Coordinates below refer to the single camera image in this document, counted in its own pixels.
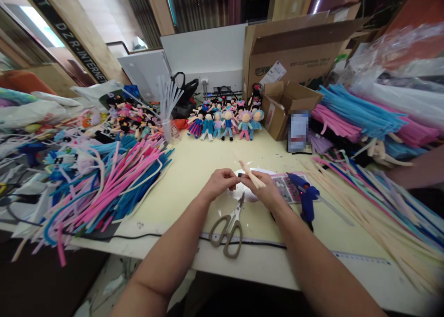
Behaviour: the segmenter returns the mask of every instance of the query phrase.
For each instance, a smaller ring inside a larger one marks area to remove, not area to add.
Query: work table
[[[256,131],[253,141],[195,139],[184,131],[174,147],[173,162],[165,176],[154,186],[142,202],[138,212],[123,221],[115,235],[140,236],[147,233],[163,234],[198,194],[215,169],[239,170],[234,151],[251,168],[275,173],[305,171],[301,162],[310,162],[311,155],[292,155],[286,151],[286,142],[276,142],[267,131]],[[344,189],[357,205],[369,203],[339,177],[331,175],[338,189]],[[352,219],[321,186],[311,179],[327,201]],[[236,200],[226,193],[210,206],[204,233],[208,233],[220,215],[231,213]],[[359,225],[350,226],[322,202],[314,204],[314,234],[333,251],[344,265],[369,291],[384,309],[412,315],[423,315],[434,297],[418,292],[399,270],[390,255]],[[299,214],[298,206],[292,208]],[[269,212],[260,203],[245,203],[240,214],[244,240],[282,242]],[[13,231],[14,225],[0,223],[0,229]],[[156,243],[157,237],[147,236],[128,240],[113,238],[110,242],[76,238],[71,244],[142,259]],[[298,290],[290,269],[285,249],[269,246],[242,245],[237,259],[223,255],[222,246],[214,248],[201,240],[192,268],[272,286]]]

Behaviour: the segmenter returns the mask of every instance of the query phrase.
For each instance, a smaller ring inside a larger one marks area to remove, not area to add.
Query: person's left hand
[[[231,169],[218,169],[213,172],[200,192],[200,195],[212,202],[227,188],[229,188],[230,191],[234,191],[236,189],[236,184],[241,182],[240,180],[241,179],[237,177]]]

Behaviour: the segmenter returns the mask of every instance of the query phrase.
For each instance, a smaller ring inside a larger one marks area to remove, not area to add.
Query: sign with text
[[[48,0],[32,0],[37,8],[42,12],[47,21],[55,28],[57,34],[61,40],[67,45],[71,52],[76,55],[91,75],[96,79],[98,83],[107,82],[108,79],[103,75],[96,62],[91,58],[89,53],[82,46],[77,37],[73,34],[67,24],[63,21],[60,15],[56,12],[54,7]]]

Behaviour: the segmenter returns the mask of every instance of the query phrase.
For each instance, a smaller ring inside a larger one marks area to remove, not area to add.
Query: curtain
[[[178,32],[228,25],[228,0],[171,0]]]
[[[128,0],[149,49],[161,48],[160,32],[148,0]]]

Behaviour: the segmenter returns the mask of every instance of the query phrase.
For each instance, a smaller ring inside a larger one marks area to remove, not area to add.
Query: human hand
[[[240,180],[241,179],[237,177],[231,169],[218,169],[213,172],[199,195],[207,199],[209,202],[212,202],[227,188],[229,188],[230,191],[234,191],[236,189],[236,184],[241,182]]]
[[[241,183],[248,187],[251,192],[254,193],[256,197],[264,204],[268,210],[272,211],[279,205],[286,205],[285,200],[282,198],[278,187],[274,184],[273,179],[269,174],[262,173],[260,171],[252,171],[253,175],[259,178],[266,187],[257,189],[248,175],[243,175],[241,177]]]

